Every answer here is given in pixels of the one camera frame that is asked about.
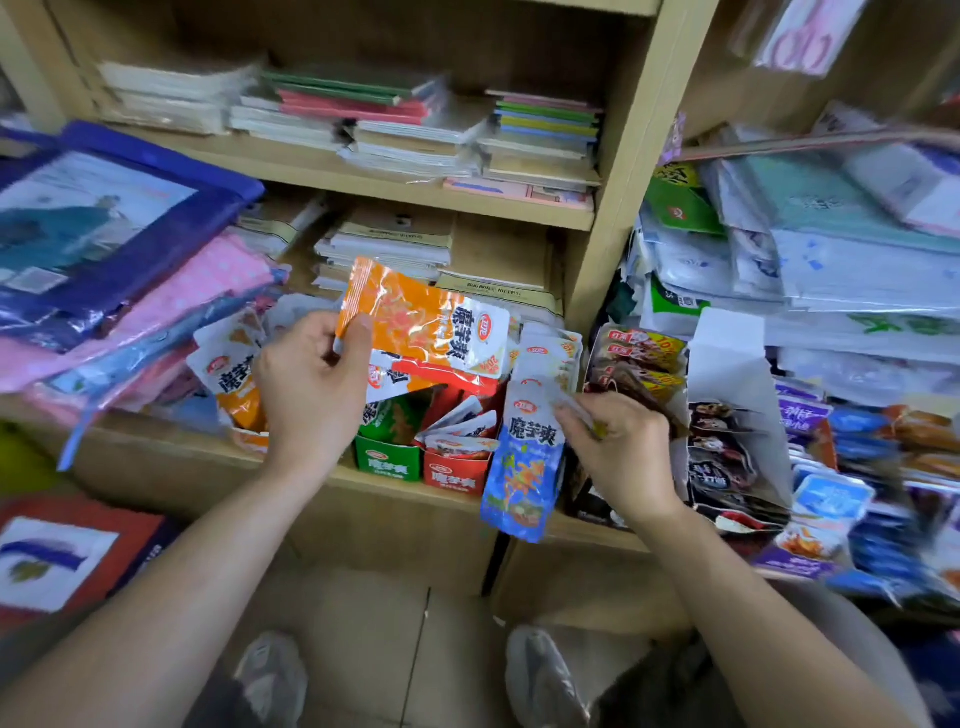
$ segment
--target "cardboard box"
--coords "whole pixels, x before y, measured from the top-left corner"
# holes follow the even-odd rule
[[[483,495],[484,485],[487,484],[490,462],[490,457],[486,460],[461,460],[425,452],[423,482],[438,488],[480,497]]]
[[[758,472],[751,495],[789,510],[793,475],[764,334],[764,320],[759,316],[705,308],[689,347],[687,400],[720,400],[756,413],[750,421],[756,432],[737,436],[749,438],[746,447]],[[685,449],[674,452],[674,476],[684,500],[689,500],[687,463]]]
[[[357,468],[363,473],[387,475],[397,480],[417,482],[420,480],[420,453],[412,445],[378,443],[357,435],[353,440],[357,451]]]

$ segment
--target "hand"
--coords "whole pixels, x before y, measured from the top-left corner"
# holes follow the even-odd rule
[[[338,315],[305,316],[257,357],[253,377],[267,414],[267,467],[316,478],[319,486],[349,447],[367,400],[372,325],[361,314],[330,364]]]
[[[597,440],[577,415],[558,407],[566,441],[593,479],[593,485],[630,526],[683,509],[670,469],[670,425],[666,418],[615,392],[578,395],[577,401],[607,436]]]

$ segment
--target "white cardboard box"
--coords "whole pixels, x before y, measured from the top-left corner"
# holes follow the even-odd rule
[[[741,436],[750,438],[746,447],[759,472],[752,495],[789,509],[793,475],[763,340],[764,321],[759,316],[705,308],[690,341],[687,397],[689,401],[720,400],[756,413],[750,421],[756,434]],[[685,459],[685,449],[683,455],[673,454],[674,473],[685,473],[685,463],[678,462]],[[683,490],[686,499],[685,483]]]

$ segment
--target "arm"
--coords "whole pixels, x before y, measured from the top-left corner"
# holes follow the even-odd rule
[[[703,635],[736,704],[755,728],[906,728],[909,718],[864,672],[677,497],[669,427],[622,395],[582,395],[609,426],[593,439],[557,416],[603,497],[650,547]]]
[[[350,327],[330,366],[335,326],[336,315],[311,314],[260,354],[264,467],[11,685],[0,724],[182,725],[287,530],[360,424],[369,323]]]

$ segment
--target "red packaging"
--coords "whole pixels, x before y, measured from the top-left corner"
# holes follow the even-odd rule
[[[423,482],[472,496],[483,495],[491,459],[460,460],[441,457],[433,452],[423,454]]]

